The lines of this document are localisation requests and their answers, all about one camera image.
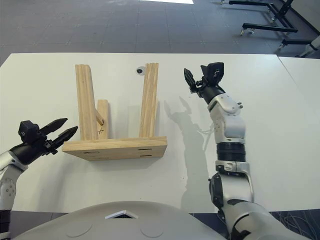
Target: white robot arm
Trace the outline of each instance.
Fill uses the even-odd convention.
[[[191,93],[197,93],[208,104],[214,123],[217,173],[209,179],[211,201],[225,219],[233,240],[304,240],[288,230],[266,209],[254,203],[250,166],[246,162],[245,124],[240,117],[241,103],[236,103],[219,86],[224,76],[222,62],[201,66],[203,77],[195,81],[184,69]]]
[[[19,176],[40,156],[56,154],[57,148],[76,133],[77,126],[67,129],[53,141],[47,139],[47,135],[59,129],[66,120],[57,119],[41,129],[29,120],[22,121],[18,131],[22,144],[0,154],[0,240],[10,239],[10,213]]]

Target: caster wheel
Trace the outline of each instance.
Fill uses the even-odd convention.
[[[285,47],[285,45],[283,43],[280,44],[280,46],[278,47],[278,50],[281,50]]]
[[[243,35],[245,34],[245,31],[246,31],[246,30],[242,28],[242,29],[241,29],[241,32],[240,32],[240,36],[243,36]]]

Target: small camera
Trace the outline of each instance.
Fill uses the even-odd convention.
[[[140,67],[138,67],[136,70],[135,70],[135,72],[136,72],[136,74],[138,74],[138,75],[145,75],[145,67],[144,66],[140,66]]]

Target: wooden board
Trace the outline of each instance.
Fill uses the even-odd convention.
[[[158,63],[147,63],[143,83],[139,137],[153,137],[157,111]]]
[[[62,151],[88,161],[162,157],[166,136],[67,141]]]
[[[89,65],[75,65],[81,140],[97,140],[97,117],[91,69]]]
[[[97,112],[101,115],[103,118],[103,125],[99,123],[99,121],[96,124],[97,132],[98,132],[98,139],[104,140],[108,139],[108,133],[109,133],[109,103],[108,100],[98,100],[97,105]]]

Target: wooden base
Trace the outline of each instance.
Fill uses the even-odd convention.
[[[62,151],[88,160],[136,159],[162,157],[167,148],[166,136],[106,140],[67,141]]]

